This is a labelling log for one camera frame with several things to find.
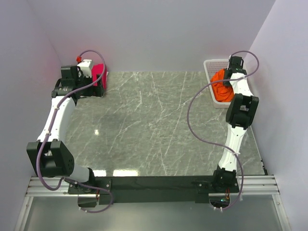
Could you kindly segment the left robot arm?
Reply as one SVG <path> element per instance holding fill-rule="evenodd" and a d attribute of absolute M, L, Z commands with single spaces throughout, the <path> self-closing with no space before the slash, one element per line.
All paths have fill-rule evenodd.
<path fill-rule="evenodd" d="M 44 178 L 60 177 L 74 184 L 95 186 L 91 168 L 75 164 L 65 145 L 65 134 L 71 114 L 82 96 L 101 97 L 106 90 L 106 66 L 84 60 L 77 65 L 61 67 L 61 78 L 51 92 L 51 110 L 43 131 L 35 142 L 27 144 L 26 152 L 41 183 L 49 190 Z"/>

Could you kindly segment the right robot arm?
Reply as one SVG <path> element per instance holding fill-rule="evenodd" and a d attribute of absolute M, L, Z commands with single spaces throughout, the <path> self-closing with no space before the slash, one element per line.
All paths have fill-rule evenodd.
<path fill-rule="evenodd" d="M 237 157 L 248 127 L 256 114 L 259 98 L 251 92 L 247 82 L 242 57 L 231 56 L 225 69 L 224 79 L 233 89 L 234 97 L 226 113 L 227 139 L 222 158 L 213 175 L 213 185 L 220 190 L 236 185 Z"/>

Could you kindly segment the orange t shirt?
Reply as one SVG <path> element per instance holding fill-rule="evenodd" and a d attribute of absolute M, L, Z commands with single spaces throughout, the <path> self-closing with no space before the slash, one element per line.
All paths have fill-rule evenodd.
<path fill-rule="evenodd" d="M 211 82 L 223 80 L 225 70 L 221 69 L 217 71 L 211 78 Z M 212 84 L 212 91 L 215 99 L 220 103 L 231 102 L 234 97 L 233 88 L 231 86 L 225 86 L 223 82 L 217 82 Z"/>

